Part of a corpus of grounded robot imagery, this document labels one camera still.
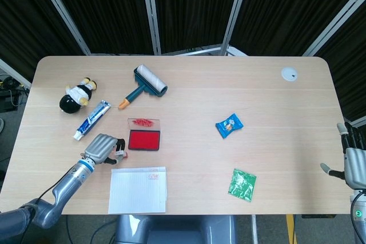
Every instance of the blue snack packet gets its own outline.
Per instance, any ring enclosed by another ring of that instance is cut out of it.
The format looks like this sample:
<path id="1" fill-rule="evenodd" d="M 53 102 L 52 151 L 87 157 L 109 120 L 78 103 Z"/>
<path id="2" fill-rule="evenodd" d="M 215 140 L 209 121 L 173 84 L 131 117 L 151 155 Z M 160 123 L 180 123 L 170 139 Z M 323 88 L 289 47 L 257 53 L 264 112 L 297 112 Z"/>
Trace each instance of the blue snack packet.
<path id="1" fill-rule="evenodd" d="M 220 123 L 216 123 L 215 125 L 223 138 L 226 138 L 232 131 L 244 127 L 239 117 L 237 117 L 235 113 L 232 114 L 228 119 Z"/>

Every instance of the green snack packet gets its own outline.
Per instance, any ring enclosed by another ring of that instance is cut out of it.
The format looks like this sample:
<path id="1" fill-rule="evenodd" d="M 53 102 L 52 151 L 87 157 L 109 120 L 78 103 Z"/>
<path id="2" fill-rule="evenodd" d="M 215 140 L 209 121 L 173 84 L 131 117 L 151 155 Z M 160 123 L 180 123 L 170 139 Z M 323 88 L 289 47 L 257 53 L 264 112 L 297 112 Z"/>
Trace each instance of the green snack packet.
<path id="1" fill-rule="evenodd" d="M 234 169 L 229 194 L 249 202 L 252 201 L 256 179 L 257 177 L 254 174 L 248 174 L 244 171 Z"/>

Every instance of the black cable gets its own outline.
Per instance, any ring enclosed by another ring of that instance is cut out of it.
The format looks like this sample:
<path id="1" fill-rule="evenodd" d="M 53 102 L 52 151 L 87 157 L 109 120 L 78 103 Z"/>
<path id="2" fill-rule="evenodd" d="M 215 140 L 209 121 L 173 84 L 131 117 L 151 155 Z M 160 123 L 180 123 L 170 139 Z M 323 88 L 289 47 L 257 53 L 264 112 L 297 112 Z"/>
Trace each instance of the black cable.
<path id="1" fill-rule="evenodd" d="M 27 88 L 25 88 L 24 86 L 22 86 L 22 88 L 23 88 L 23 91 L 25 92 L 25 94 L 27 95 L 27 97 L 28 97 L 28 95 L 29 95 L 29 90 L 27 91 Z"/>
<path id="2" fill-rule="evenodd" d="M 115 238 L 116 238 L 116 233 L 114 233 L 114 234 L 112 235 L 112 237 L 110 238 L 110 240 L 109 240 L 109 244 L 113 244 L 113 242 L 114 242 Z"/>
<path id="3" fill-rule="evenodd" d="M 2 160 L 0 160 L 0 162 L 3 162 L 3 161 L 5 161 L 5 160 L 7 160 L 7 159 L 9 159 L 10 157 L 6 157 L 6 158 L 4 158 L 4 159 L 2 159 Z"/>
<path id="4" fill-rule="evenodd" d="M 41 198 L 49 191 L 49 190 L 51 190 L 54 186 L 56 186 L 57 184 L 59 184 L 59 182 L 65 177 L 65 175 L 66 174 L 68 174 L 68 172 L 71 170 L 71 168 L 54 184 L 54 185 L 52 185 L 51 187 L 49 187 L 47 190 L 45 190 L 38 198 L 37 198 L 37 200 L 35 201 L 35 203 L 34 204 L 38 204 L 39 203 L 39 201 L 41 200 Z M 29 222 L 28 222 L 28 225 L 27 225 L 27 227 L 25 228 L 25 230 L 24 230 L 24 233 L 22 234 L 22 238 L 21 238 L 21 240 L 20 240 L 20 244 L 22 244 L 23 243 L 23 240 L 24 240 L 24 236 L 25 236 L 25 234 L 26 234 L 26 232 L 28 231 L 28 228 L 29 228 L 29 226 L 30 226 L 30 224 L 32 223 L 32 220 L 33 220 L 33 218 L 34 218 L 34 216 L 35 216 L 35 210 L 32 208 L 32 211 L 31 211 L 31 213 L 30 213 L 30 219 L 29 219 Z"/>
<path id="5" fill-rule="evenodd" d="M 113 221 L 109 221 L 108 223 L 105 223 L 103 224 L 102 226 L 100 226 L 94 233 L 93 235 L 91 236 L 91 239 L 90 239 L 90 244 L 92 244 L 93 242 L 93 239 L 94 239 L 94 236 L 96 235 L 97 232 L 99 232 L 101 229 L 103 229 L 104 227 L 110 225 L 110 224 L 113 224 L 115 223 L 117 220 L 113 220 Z"/>
<path id="6" fill-rule="evenodd" d="M 361 235 L 360 235 L 360 232 L 358 230 L 358 228 L 356 227 L 356 224 L 355 224 L 355 221 L 353 220 L 353 208 L 355 206 L 355 203 L 357 201 L 357 199 L 363 195 L 363 194 L 366 194 L 366 190 L 362 190 L 362 192 L 360 192 L 355 198 L 354 200 L 352 201 L 351 203 L 351 222 L 352 222 L 352 226 L 357 234 L 357 236 L 359 237 L 359 240 L 361 241 L 362 244 L 366 244 L 365 241 L 362 239 Z"/>
<path id="7" fill-rule="evenodd" d="M 18 103 L 17 105 L 15 105 L 14 104 L 14 102 L 13 102 L 13 95 L 12 95 L 12 92 L 11 92 L 11 90 L 8 90 L 9 92 L 10 92 L 10 103 L 14 106 L 14 107 L 19 107 L 20 105 L 21 105 L 21 103 L 22 103 L 22 101 L 23 101 L 23 96 L 24 96 L 24 94 L 22 94 L 22 98 L 19 100 L 20 101 L 20 103 Z"/>
<path id="8" fill-rule="evenodd" d="M 25 88 L 23 87 L 23 89 L 13 89 L 13 91 L 22 91 L 23 93 L 25 93 L 25 95 L 28 97 L 29 93 L 25 90 Z"/>
<path id="9" fill-rule="evenodd" d="M 292 244 L 295 242 L 295 223 L 296 223 L 296 214 L 292 215 L 293 218 L 293 231 L 292 231 Z"/>
<path id="10" fill-rule="evenodd" d="M 66 231 L 67 236 L 69 237 L 69 241 L 71 244 L 74 244 L 74 242 L 71 240 L 70 230 L 69 230 L 69 215 L 66 216 Z"/>

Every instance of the stuffed toy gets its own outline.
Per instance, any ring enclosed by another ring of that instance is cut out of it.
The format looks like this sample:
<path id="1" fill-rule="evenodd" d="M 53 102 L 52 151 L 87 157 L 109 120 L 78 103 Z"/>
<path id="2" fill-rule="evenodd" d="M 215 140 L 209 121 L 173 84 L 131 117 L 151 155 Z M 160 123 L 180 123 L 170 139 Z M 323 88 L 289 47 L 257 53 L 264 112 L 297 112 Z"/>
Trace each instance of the stuffed toy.
<path id="1" fill-rule="evenodd" d="M 84 78 L 78 86 L 72 89 L 67 86 L 66 95 L 61 98 L 59 107 L 68 114 L 76 113 L 81 107 L 88 104 L 92 98 L 92 90 L 96 88 L 97 84 L 89 77 Z"/>

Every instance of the paper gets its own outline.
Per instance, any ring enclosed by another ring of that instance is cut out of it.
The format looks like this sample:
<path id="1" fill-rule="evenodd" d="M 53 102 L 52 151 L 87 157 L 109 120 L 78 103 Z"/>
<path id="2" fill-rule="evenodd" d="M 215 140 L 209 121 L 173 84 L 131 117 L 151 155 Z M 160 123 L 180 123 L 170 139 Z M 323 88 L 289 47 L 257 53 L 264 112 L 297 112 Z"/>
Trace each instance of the paper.
<path id="1" fill-rule="evenodd" d="M 166 168 L 113 169 L 108 214 L 164 213 Z"/>

